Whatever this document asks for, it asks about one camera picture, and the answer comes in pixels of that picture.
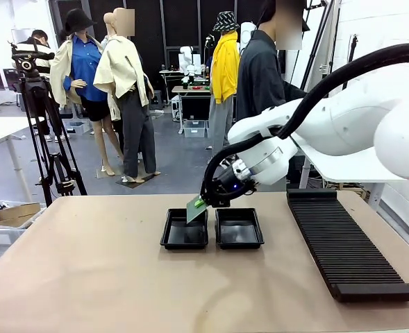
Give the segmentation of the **black slotted board rack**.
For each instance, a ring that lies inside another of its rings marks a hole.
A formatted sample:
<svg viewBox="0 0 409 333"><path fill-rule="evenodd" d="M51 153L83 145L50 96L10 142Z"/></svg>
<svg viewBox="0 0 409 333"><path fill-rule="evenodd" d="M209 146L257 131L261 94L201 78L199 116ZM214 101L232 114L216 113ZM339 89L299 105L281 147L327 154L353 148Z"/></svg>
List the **black slotted board rack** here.
<svg viewBox="0 0 409 333"><path fill-rule="evenodd" d="M332 189L290 189L287 204L338 302L409 302L405 282Z"/></svg>

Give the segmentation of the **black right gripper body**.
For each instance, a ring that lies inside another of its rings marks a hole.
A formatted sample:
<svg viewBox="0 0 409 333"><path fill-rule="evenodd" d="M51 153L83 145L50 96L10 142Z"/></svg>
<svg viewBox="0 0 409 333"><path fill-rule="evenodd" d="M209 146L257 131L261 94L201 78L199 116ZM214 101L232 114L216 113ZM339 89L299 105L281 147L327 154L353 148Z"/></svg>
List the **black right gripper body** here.
<svg viewBox="0 0 409 333"><path fill-rule="evenodd" d="M245 166L230 166L216 178L206 172L206 205L230 207L231 201L256 190L256 182Z"/></svg>

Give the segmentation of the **mannequin in beige jacket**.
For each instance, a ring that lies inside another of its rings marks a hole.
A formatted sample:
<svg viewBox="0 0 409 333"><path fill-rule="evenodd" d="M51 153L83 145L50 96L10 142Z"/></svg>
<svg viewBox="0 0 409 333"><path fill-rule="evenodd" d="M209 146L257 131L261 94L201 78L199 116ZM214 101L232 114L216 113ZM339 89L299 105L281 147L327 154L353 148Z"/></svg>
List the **mannequin in beige jacket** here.
<svg viewBox="0 0 409 333"><path fill-rule="evenodd" d="M129 39L135 32L135 11L116 8L103 17L108 41L94 77L94 86L117 102L124 138L123 183L139 184L138 155L142 155L145 173L160 174L156 166L156 145L149 97L153 87L142 68L136 45Z"/></svg>

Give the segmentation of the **black brimmed hat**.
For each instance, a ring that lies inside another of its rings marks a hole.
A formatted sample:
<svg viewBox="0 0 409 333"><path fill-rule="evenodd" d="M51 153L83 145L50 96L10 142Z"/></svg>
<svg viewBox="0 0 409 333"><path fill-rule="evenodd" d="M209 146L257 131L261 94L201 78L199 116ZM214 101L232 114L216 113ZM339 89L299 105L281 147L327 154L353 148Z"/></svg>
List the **black brimmed hat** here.
<svg viewBox="0 0 409 333"><path fill-rule="evenodd" d="M74 8L66 15L64 31L67 34L72 34L87 29L95 24L96 22L92 21L82 9Z"/></svg>

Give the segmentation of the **white side table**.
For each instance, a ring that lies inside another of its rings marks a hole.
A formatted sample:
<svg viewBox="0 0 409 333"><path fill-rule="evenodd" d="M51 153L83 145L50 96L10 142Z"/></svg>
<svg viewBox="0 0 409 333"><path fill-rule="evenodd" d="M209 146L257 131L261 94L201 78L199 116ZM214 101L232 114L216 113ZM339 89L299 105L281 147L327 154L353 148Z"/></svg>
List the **white side table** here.
<svg viewBox="0 0 409 333"><path fill-rule="evenodd" d="M374 210L378 209L385 184L404 181L381 164L373 147L350 155L331 156L316 151L297 135L294 141L305 155L304 167L314 166L323 179L335 183L371 184L368 205Z"/></svg>

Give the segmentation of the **person in dark shirt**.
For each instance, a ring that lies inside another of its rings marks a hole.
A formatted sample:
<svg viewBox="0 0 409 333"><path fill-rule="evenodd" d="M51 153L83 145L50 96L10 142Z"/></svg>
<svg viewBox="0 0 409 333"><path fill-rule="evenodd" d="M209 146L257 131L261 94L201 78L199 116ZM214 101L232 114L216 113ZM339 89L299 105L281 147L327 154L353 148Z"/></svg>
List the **person in dark shirt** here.
<svg viewBox="0 0 409 333"><path fill-rule="evenodd" d="M256 29L241 55L236 120L306 95L283 79L278 59L278 51L284 50L294 35L301 37L309 30L303 19L306 6L307 0L264 1Z"/></svg>

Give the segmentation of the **black boom light stand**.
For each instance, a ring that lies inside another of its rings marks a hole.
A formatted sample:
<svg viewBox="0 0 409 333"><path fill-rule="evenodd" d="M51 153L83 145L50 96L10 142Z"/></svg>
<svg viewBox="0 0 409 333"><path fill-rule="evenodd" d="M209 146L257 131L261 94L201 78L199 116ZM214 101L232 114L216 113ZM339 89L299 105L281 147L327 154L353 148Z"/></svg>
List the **black boom light stand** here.
<svg viewBox="0 0 409 333"><path fill-rule="evenodd" d="M323 15L322 15L322 18L320 20L320 23L319 23L319 27L317 29L317 34L316 34L315 40L313 42L312 50L311 50L310 55L309 55L309 59L308 59L307 65L306 65L306 69L305 69L304 74L303 74L303 79L302 79L301 86L300 86L300 89L302 89L302 90L305 90L306 86L308 84L309 77L310 77L310 74L311 74L311 71L312 71L312 68L313 68L313 65L314 65L314 62L315 62L315 58L316 58L316 55L317 55L317 52L318 52L318 49L319 49L319 45L321 43L325 28L326 28L326 25L327 25L329 15L330 15L331 10L333 8L333 3L334 3L334 0L321 0L321 4L324 7L324 11L323 11Z"/></svg>

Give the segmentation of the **brown cardboard box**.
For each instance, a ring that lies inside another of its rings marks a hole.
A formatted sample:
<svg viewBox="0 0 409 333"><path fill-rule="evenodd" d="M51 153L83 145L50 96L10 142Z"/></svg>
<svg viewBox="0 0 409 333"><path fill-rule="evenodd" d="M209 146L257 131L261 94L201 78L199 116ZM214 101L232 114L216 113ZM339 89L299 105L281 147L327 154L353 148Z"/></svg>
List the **brown cardboard box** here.
<svg viewBox="0 0 409 333"><path fill-rule="evenodd" d="M0 210L0 225L18 228L41 210L39 203L29 203Z"/></svg>

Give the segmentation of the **person in striped shirt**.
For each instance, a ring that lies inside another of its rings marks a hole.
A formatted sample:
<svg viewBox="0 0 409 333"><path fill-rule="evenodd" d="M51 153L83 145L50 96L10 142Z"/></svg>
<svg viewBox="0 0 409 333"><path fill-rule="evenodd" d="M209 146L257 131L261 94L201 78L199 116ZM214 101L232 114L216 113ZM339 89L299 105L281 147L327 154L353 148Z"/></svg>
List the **person in striped shirt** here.
<svg viewBox="0 0 409 333"><path fill-rule="evenodd" d="M39 52L50 54L53 53L53 50L48 45L48 35L43 30L34 30L31 33L31 36L17 44L18 51L34 51L35 46ZM45 78L50 78L50 68L51 65L48 60L36 59L35 60L36 68L39 71L39 75ZM30 115L34 118L35 115L38 117L43 117L44 120L40 122L42 133L44 135L45 141L51 141L50 128L47 121L47 114L44 101L38 99L35 104L27 103L27 108ZM58 143L61 140L65 140L65 136L61 129L55 128L54 125L51 125L54 133L54 142Z"/></svg>

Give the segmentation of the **white rounded device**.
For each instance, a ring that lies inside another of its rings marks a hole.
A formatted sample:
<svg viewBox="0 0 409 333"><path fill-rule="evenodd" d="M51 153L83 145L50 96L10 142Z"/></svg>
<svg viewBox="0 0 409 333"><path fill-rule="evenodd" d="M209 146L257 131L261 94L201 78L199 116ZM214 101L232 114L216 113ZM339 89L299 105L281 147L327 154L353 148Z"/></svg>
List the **white rounded device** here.
<svg viewBox="0 0 409 333"><path fill-rule="evenodd" d="M240 51L243 50L249 40L251 39L251 33L256 29L256 25L253 22L243 22L240 26Z"/></svg>

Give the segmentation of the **green circuit board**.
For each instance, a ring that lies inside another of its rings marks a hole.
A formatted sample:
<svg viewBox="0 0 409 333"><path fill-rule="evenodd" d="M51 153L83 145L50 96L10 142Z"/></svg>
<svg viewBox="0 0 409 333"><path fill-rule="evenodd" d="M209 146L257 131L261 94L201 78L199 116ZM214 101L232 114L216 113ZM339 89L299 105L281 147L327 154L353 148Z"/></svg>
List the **green circuit board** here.
<svg viewBox="0 0 409 333"><path fill-rule="evenodd" d="M194 205L194 198L186 205L186 223L192 222L201 213L206 211L207 208L199 208L199 205Z"/></svg>

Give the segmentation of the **clear floor storage bin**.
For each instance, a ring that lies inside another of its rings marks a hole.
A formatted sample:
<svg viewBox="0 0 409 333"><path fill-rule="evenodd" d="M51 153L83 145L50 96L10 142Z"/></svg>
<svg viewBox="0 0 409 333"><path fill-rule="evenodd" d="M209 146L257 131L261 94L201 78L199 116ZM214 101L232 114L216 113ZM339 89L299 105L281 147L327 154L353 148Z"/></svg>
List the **clear floor storage bin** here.
<svg viewBox="0 0 409 333"><path fill-rule="evenodd" d="M69 121L65 125L67 132L74 135L83 135L89 129L88 124L84 121Z"/></svg>
<svg viewBox="0 0 409 333"><path fill-rule="evenodd" d="M185 138L204 138L206 135L206 121L187 120L183 123Z"/></svg>

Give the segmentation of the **patterned bucket hat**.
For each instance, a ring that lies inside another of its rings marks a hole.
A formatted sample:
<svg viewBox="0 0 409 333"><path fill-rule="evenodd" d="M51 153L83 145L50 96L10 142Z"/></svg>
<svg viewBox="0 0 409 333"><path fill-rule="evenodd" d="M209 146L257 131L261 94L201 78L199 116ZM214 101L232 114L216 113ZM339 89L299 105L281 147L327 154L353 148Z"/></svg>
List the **patterned bucket hat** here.
<svg viewBox="0 0 409 333"><path fill-rule="evenodd" d="M239 27L233 11L222 11L217 15L217 21L212 30L221 33L236 31Z"/></svg>

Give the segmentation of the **black plastic ESD tray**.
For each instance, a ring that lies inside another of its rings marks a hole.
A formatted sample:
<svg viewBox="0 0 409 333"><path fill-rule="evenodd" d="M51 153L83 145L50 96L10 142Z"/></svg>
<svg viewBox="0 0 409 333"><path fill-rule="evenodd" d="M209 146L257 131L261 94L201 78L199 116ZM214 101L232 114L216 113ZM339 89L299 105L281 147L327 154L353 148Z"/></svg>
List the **black plastic ESD tray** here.
<svg viewBox="0 0 409 333"><path fill-rule="evenodd" d="M265 243L254 208L216 209L215 218L216 243L222 250L255 250Z"/></svg>
<svg viewBox="0 0 409 333"><path fill-rule="evenodd" d="M167 210L160 245L166 250L201 250L208 245L208 213L187 222L186 209Z"/></svg>

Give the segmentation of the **black clamp light stand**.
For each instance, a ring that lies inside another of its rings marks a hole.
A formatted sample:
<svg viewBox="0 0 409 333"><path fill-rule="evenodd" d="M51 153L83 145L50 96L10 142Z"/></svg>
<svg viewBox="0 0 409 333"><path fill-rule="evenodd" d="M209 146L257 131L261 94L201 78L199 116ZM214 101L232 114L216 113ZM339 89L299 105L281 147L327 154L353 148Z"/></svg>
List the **black clamp light stand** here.
<svg viewBox="0 0 409 333"><path fill-rule="evenodd" d="M331 29L328 40L328 53L326 56L326 64L322 71L322 78L325 78L333 70L333 62L335 57L335 45L337 39L338 22L340 17L340 0L334 1L333 16L331 20Z"/></svg>

